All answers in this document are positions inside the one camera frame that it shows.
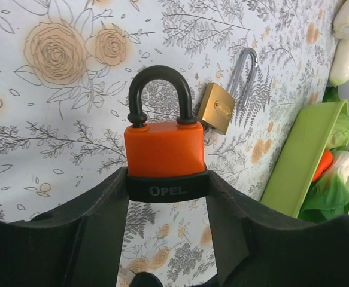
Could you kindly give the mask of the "metal key set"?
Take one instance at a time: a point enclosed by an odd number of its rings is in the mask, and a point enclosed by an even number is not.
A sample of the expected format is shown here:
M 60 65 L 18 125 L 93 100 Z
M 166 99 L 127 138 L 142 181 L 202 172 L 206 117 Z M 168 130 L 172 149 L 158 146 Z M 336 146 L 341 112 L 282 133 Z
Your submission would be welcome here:
M 204 128 L 204 145 L 215 146 L 218 142 L 218 132 L 212 127 Z

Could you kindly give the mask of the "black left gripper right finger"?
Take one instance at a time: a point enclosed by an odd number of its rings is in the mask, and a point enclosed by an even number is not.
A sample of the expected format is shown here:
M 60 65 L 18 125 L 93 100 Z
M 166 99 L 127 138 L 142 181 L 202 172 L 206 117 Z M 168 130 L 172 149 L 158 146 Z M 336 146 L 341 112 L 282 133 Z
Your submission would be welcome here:
M 349 286 L 349 215 L 301 221 L 214 172 L 206 200 L 217 267 L 208 286 Z

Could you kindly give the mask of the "orange black padlock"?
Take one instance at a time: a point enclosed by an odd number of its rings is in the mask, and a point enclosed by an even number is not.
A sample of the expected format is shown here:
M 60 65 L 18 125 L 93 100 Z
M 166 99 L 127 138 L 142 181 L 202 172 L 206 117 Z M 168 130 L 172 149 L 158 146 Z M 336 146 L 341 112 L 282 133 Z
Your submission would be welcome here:
M 180 115 L 175 121 L 147 122 L 142 92 L 153 80 L 165 80 L 176 89 Z M 126 128 L 124 139 L 129 199 L 175 203 L 205 197 L 208 172 L 204 131 L 192 114 L 191 92 L 185 78 L 168 66 L 145 68 L 132 80 L 128 100 L 131 126 Z

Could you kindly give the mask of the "brass padlock silver shackle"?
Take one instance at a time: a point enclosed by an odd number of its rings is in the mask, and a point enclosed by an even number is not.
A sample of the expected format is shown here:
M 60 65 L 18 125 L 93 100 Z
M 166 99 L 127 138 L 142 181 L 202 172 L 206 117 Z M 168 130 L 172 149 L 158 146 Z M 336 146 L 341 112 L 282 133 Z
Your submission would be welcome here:
M 198 111 L 198 120 L 214 128 L 222 135 L 225 135 L 228 130 L 236 104 L 233 96 L 238 91 L 239 81 L 248 58 L 251 59 L 251 68 L 243 89 L 241 101 L 241 106 L 246 106 L 259 70 L 258 56 L 253 48 L 243 49 L 226 88 L 214 82 L 209 82 L 205 88 Z

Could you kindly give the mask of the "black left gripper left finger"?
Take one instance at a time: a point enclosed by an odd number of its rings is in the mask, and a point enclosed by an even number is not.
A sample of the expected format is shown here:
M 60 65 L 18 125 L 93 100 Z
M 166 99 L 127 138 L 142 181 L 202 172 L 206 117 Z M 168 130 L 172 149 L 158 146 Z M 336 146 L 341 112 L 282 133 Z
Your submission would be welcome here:
M 0 286 L 116 286 L 129 201 L 167 196 L 166 178 L 122 167 L 28 222 L 0 221 Z

